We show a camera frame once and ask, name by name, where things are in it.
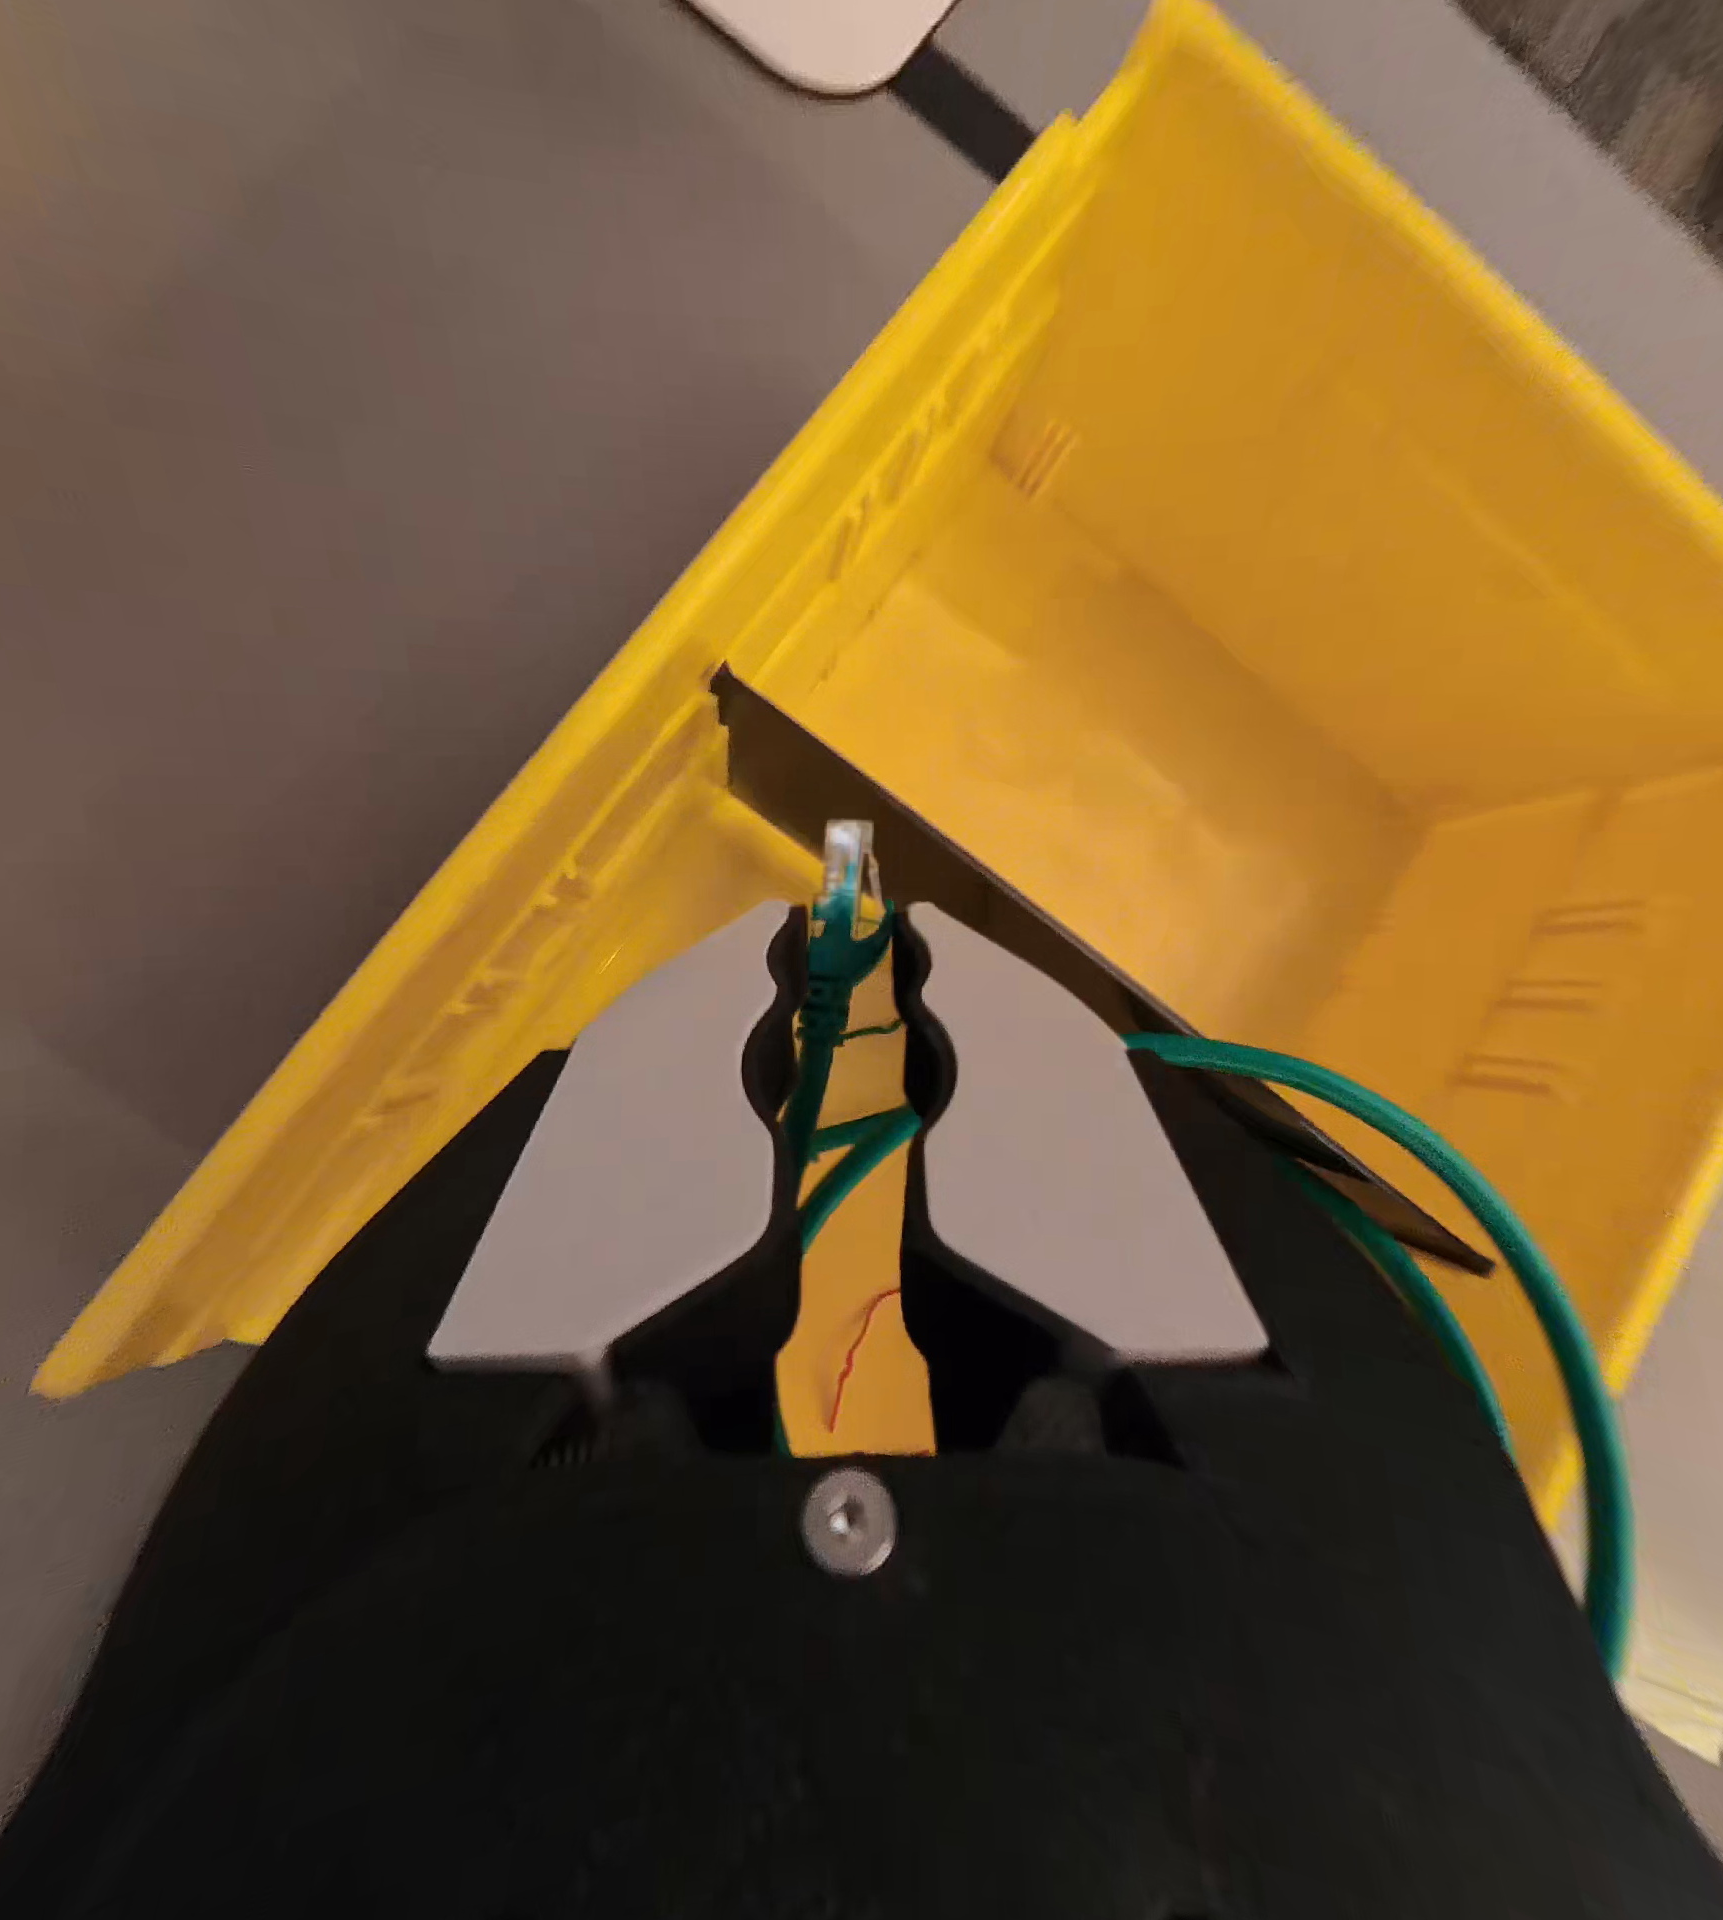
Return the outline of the yellow bin with divider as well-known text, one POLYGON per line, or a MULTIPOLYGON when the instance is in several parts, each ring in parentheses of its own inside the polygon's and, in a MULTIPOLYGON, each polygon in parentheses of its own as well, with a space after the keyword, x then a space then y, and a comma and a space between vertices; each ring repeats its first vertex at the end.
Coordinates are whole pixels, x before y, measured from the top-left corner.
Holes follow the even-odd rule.
POLYGON ((1723 1190, 1723 496, 1213 6, 1150 6, 31 1388, 262 1339, 820 829, 719 673, 1209 1039, 1441 1132, 1627 1388, 1723 1190))

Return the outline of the red thread scrap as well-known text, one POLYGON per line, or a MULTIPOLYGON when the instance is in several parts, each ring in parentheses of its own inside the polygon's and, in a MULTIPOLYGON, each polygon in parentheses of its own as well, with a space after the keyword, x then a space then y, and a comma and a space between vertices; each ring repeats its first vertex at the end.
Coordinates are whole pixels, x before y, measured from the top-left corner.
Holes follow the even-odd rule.
POLYGON ((846 1349, 844 1349, 844 1363, 839 1363, 839 1375, 833 1375, 833 1388, 827 1388, 827 1432, 844 1429, 846 1379, 853 1379, 853 1370, 857 1370, 857 1355, 865 1355, 865 1339, 867 1339, 867 1332, 875 1332, 875 1314, 881 1314, 883 1304, 898 1304, 898 1299, 904 1299, 904 1289, 881 1289, 881 1292, 857 1307, 857 1323, 853 1323, 853 1338, 846 1338, 846 1349))

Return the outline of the black bin divider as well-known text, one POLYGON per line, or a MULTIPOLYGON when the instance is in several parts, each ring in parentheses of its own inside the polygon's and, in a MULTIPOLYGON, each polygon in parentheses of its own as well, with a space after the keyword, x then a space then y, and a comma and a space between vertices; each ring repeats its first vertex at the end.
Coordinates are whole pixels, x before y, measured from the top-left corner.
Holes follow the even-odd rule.
MULTIPOLYGON (((939 901, 949 919, 970 926, 995 946, 1058 978, 1110 1035, 1191 1039, 1191 1026, 1160 995, 1150 995, 1133 974, 1110 970, 1038 897, 1013 892, 995 866, 949 841, 929 815, 919 815, 883 783, 857 775, 844 752, 833 752, 816 732, 806 732, 777 703, 766 703, 730 665, 712 673, 708 691, 730 732, 730 788, 771 829, 783 829, 791 841, 816 857, 827 823, 867 823, 893 901, 939 901)), ((1349 1195, 1407 1252, 1441 1261, 1465 1276, 1498 1272, 1489 1252, 1479 1252, 1449 1220, 1420 1209, 1403 1190, 1393 1190, 1360 1155, 1349 1155, 1325 1124, 1298 1115, 1281 1091, 1266 1091, 1256 1079, 1237 1079, 1219 1071, 1204 1071, 1200 1085, 1253 1139, 1269 1139, 1272 1152, 1283 1152, 1289 1165, 1300 1165, 1309 1175, 1349 1195)))

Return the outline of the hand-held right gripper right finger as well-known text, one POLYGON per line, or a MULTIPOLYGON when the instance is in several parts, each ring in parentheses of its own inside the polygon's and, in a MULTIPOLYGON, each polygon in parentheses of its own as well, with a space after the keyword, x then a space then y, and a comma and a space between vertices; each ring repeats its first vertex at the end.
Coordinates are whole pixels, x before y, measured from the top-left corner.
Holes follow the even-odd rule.
POLYGON ((995 934, 898 913, 912 1155, 904 1323, 933 1448, 983 1455, 1038 1385, 1133 1429, 1147 1375, 1253 1375, 1269 1332, 1177 1155, 1127 1044, 995 934))

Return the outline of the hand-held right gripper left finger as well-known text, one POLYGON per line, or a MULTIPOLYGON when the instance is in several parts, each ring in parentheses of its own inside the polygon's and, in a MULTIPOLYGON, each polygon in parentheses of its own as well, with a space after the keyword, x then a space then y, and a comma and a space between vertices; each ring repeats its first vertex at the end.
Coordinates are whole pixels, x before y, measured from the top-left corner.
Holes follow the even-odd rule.
POLYGON ((670 1388, 698 1437, 771 1455, 801 1318, 783 1139, 806 908, 755 901, 623 988, 558 1085, 425 1339, 441 1375, 670 1388))

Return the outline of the white stand base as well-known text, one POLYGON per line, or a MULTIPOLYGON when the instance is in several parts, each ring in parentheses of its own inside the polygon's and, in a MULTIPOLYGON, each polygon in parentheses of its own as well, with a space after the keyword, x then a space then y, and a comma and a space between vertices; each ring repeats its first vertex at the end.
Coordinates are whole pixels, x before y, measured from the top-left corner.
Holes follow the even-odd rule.
POLYGON ((806 98, 867 98, 909 70, 953 0, 692 0, 687 8, 806 98))

